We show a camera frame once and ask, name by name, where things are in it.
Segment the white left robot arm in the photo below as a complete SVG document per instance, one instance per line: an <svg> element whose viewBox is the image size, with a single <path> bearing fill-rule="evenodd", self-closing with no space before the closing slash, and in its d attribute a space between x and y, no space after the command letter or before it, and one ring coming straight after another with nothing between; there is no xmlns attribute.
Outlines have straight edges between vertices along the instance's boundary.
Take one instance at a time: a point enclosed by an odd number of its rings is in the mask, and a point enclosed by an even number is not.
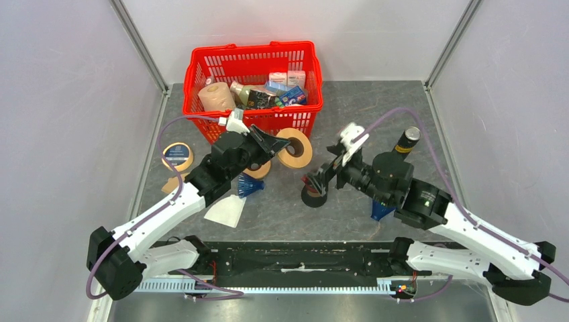
<svg viewBox="0 0 569 322"><path fill-rule="evenodd" d="M253 164L263 165L290 145L255 125L246 130L223 132L210 153L183 179L178 189L135 219L114 229L103 226L89 236L86 284L88 298L106 295L117 301L131 294L150 275L152 261L164 261L161 272L190 269L202 274L211 257L188 241L176 243L177 251L153 245L166 232L222 197L233 179Z"/></svg>

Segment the white paper coffee filter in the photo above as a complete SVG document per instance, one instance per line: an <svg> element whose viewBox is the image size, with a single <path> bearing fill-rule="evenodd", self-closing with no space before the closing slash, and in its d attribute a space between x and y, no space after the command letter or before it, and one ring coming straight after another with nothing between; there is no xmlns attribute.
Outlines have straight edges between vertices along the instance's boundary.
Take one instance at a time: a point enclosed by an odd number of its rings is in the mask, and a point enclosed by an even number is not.
<svg viewBox="0 0 569 322"><path fill-rule="evenodd" d="M246 204L246 197L230 195L212 205L204 219L230 228L236 228Z"/></svg>

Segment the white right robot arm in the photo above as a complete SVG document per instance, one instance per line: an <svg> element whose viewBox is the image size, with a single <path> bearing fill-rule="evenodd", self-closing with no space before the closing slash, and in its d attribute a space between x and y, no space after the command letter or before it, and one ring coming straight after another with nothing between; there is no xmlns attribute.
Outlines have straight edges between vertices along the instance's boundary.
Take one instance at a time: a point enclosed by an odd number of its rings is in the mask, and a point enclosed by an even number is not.
<svg viewBox="0 0 569 322"><path fill-rule="evenodd" d="M341 144L329 147L333 161L306 174L301 197L313 208L327 200L329 183L350 185L392 209L405 225L451 239L457 250L437 248L406 237L394 239L387 265L395 274L408 270L441 272L483 283L502 299L530 306L550 296L546 264L556 256L549 242L526 242L461 210L449 193L413 177L414 167L401 148L377 154L371 164L360 152L349 156Z"/></svg>

